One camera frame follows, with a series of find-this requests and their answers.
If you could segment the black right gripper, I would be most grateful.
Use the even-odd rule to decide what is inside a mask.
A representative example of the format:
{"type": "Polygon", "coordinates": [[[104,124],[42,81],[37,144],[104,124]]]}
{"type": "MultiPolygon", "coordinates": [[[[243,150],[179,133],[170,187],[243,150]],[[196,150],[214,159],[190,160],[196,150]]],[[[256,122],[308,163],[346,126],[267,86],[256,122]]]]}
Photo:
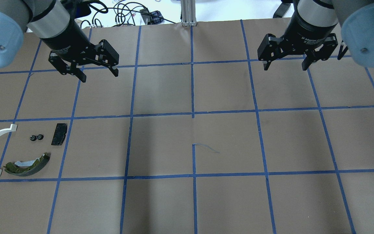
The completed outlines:
{"type": "Polygon", "coordinates": [[[337,24],[318,27],[306,22],[298,12],[294,12],[284,35],[276,37],[268,33],[258,47],[258,60],[264,62],[267,71],[276,59],[289,55],[306,55],[302,70],[307,71],[310,65],[319,60],[328,60],[338,45],[332,30],[337,24]]]}

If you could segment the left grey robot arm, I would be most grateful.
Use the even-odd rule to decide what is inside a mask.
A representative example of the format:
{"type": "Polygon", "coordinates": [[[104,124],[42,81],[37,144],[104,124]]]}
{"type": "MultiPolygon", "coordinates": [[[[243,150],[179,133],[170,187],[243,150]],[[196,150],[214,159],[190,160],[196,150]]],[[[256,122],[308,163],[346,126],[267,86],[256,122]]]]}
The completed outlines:
{"type": "Polygon", "coordinates": [[[0,68],[12,63],[30,29],[50,49],[48,61],[62,75],[74,75],[81,82],[86,75],[79,68],[94,64],[108,68],[117,77],[119,54],[107,40],[92,44],[75,22],[91,10],[107,13],[99,0],[0,0],[0,68]]]}

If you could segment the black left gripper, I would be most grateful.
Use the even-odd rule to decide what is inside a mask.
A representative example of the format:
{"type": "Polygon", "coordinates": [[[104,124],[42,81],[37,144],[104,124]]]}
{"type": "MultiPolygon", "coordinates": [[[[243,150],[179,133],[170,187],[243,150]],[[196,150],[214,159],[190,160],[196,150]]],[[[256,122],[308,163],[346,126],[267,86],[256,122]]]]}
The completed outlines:
{"type": "Polygon", "coordinates": [[[74,75],[85,83],[87,76],[79,66],[94,64],[108,68],[114,77],[119,76],[116,66],[120,55],[113,46],[105,39],[92,44],[73,19],[59,35],[42,41],[51,49],[48,61],[62,75],[74,75]]]}

